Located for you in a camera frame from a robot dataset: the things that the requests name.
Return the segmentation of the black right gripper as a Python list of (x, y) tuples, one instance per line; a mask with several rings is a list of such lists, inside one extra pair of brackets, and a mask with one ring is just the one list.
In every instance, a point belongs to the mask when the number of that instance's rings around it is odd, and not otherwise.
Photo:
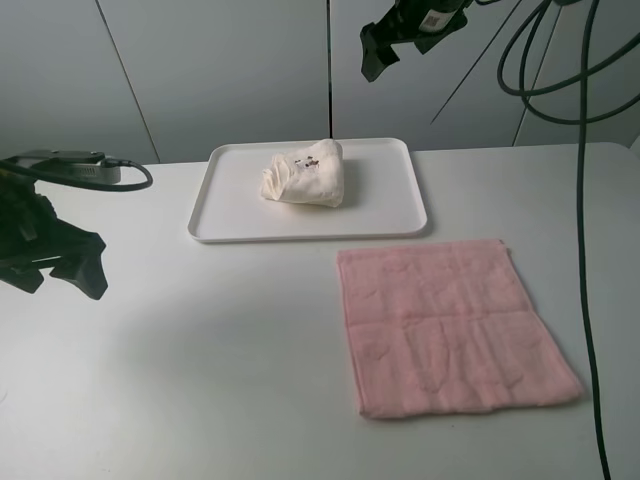
[(390, 45), (412, 43), (426, 54), (448, 35), (467, 25), (464, 0), (398, 0), (381, 20), (382, 39), (374, 36), (375, 23), (360, 32), (362, 47), (361, 74), (373, 83), (391, 65), (400, 61)]

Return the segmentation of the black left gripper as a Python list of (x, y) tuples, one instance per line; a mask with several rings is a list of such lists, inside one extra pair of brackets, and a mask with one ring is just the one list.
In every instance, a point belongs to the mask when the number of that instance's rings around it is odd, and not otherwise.
[(34, 293), (44, 282), (42, 271), (100, 300), (108, 288), (101, 255), (102, 238), (60, 219), (35, 183), (1, 181), (1, 280)]

